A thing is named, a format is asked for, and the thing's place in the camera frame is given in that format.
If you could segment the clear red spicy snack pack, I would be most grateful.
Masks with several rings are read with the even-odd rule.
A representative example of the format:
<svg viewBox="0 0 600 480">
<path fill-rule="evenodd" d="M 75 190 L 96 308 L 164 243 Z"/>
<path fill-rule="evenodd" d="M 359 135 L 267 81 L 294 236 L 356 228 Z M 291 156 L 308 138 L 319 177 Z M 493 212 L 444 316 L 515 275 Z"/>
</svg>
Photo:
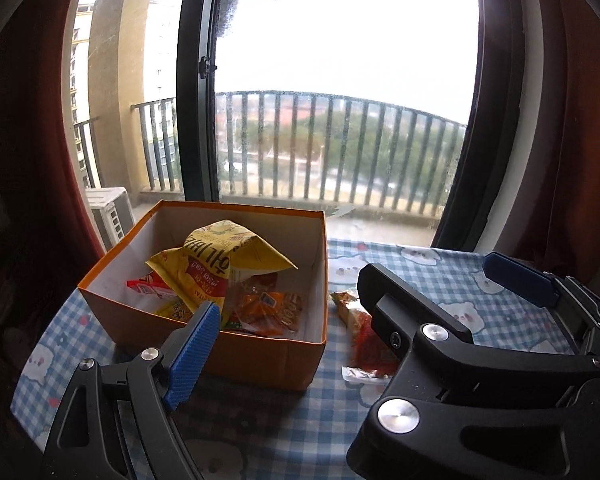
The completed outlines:
<svg viewBox="0 0 600 480">
<path fill-rule="evenodd" d="M 338 318 L 347 327 L 348 357 L 342 367 L 346 382 L 388 382 L 396 374 L 398 359 L 372 329 L 372 316 L 361 304 L 355 288 L 332 292 Z"/>
</svg>

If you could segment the white red cracker bag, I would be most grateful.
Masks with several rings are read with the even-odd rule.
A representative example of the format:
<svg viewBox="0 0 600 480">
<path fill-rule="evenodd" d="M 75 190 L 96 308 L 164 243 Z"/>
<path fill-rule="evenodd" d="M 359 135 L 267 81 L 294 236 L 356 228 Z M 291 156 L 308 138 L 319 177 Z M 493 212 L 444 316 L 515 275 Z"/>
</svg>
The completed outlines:
<svg viewBox="0 0 600 480">
<path fill-rule="evenodd" d="M 145 296 L 155 296 L 160 299 L 175 297 L 176 293 L 163 281 L 155 271 L 151 271 L 141 278 L 127 280 L 126 287 Z"/>
</svg>

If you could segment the yellow Korean chip bag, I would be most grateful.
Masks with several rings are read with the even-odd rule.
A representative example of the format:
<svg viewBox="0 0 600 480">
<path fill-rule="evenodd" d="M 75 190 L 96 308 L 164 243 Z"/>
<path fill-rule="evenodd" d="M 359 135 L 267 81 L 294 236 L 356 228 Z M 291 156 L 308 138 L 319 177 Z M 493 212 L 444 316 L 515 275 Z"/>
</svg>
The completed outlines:
<svg viewBox="0 0 600 480">
<path fill-rule="evenodd" d="M 240 284 L 297 267 L 260 235 L 230 220 L 193 230 L 182 246 L 163 249 L 146 264 L 189 310 L 210 301 L 220 308 L 223 322 L 235 309 Z"/>
</svg>

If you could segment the orange triangular snack pack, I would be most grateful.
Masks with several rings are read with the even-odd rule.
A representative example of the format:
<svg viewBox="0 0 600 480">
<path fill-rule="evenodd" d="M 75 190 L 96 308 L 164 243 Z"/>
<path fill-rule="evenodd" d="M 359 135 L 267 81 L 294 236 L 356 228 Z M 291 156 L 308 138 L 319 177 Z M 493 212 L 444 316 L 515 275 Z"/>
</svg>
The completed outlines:
<svg viewBox="0 0 600 480">
<path fill-rule="evenodd" d="M 303 302 L 296 292 L 277 286 L 278 274 L 257 274 L 228 291 L 224 330 L 259 337 L 290 337 L 300 328 Z"/>
</svg>

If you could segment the gold noodle snack packet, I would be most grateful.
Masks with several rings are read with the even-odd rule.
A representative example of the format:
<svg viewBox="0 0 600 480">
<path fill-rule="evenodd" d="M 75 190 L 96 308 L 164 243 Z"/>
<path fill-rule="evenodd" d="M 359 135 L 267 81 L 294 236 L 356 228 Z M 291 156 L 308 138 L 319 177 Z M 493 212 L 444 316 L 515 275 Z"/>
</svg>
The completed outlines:
<svg viewBox="0 0 600 480">
<path fill-rule="evenodd" d="M 189 307 L 187 307 L 181 298 L 178 297 L 174 297 L 158 307 L 158 309 L 155 310 L 155 315 L 183 323 L 187 323 L 193 317 L 192 311 L 189 310 Z"/>
</svg>

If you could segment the brown curtain right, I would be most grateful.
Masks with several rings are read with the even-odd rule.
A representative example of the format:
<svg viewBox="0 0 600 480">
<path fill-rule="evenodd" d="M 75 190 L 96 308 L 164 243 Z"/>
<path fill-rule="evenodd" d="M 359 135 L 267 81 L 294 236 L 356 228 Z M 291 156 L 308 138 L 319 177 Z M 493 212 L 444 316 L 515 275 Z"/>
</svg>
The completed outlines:
<svg viewBox="0 0 600 480">
<path fill-rule="evenodd" d="M 542 270 L 600 270 L 600 0 L 522 0 L 529 153 L 501 241 Z"/>
</svg>

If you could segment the red curtain left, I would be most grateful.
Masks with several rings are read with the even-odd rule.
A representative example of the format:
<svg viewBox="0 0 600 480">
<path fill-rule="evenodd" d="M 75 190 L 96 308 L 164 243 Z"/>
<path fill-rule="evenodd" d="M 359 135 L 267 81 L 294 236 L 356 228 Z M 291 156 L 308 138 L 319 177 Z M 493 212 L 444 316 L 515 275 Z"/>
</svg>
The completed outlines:
<svg viewBox="0 0 600 480">
<path fill-rule="evenodd" d="M 0 0 L 0 236 L 70 286 L 102 256 L 73 161 L 64 71 L 72 0 Z"/>
</svg>

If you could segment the air conditioner outdoor unit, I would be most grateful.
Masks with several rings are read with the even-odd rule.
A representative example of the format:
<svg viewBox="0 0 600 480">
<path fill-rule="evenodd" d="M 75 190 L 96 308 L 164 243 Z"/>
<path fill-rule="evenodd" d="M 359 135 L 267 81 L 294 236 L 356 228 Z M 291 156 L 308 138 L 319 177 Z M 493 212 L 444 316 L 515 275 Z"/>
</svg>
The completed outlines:
<svg viewBox="0 0 600 480">
<path fill-rule="evenodd" d="M 123 186 L 87 188 L 85 194 L 104 247 L 110 250 L 135 226 L 129 194 Z"/>
</svg>

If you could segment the balcony railing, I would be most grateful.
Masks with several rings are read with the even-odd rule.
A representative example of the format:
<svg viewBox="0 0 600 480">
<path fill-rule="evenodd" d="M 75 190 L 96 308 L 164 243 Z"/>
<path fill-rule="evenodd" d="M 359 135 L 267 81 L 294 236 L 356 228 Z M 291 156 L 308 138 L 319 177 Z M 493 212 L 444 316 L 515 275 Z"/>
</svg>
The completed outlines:
<svg viewBox="0 0 600 480">
<path fill-rule="evenodd" d="M 438 220 L 466 125 L 423 110 L 320 92 L 214 98 L 219 196 Z"/>
</svg>

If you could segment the black window frame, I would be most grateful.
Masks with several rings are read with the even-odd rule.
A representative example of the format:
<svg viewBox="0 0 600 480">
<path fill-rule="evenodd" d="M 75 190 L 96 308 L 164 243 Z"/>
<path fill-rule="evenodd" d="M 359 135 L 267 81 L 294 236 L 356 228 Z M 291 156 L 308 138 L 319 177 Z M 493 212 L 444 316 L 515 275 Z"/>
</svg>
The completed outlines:
<svg viewBox="0 0 600 480">
<path fill-rule="evenodd" d="M 466 125 L 431 241 L 472 252 L 504 182 L 524 72 L 521 0 L 238 0 L 215 37 L 218 0 L 182 0 L 176 119 L 184 193 L 220 202 L 214 98 L 285 90 L 353 96 L 423 110 Z M 253 200 L 226 200 L 247 203 Z M 384 234 L 394 218 L 371 214 Z"/>
</svg>

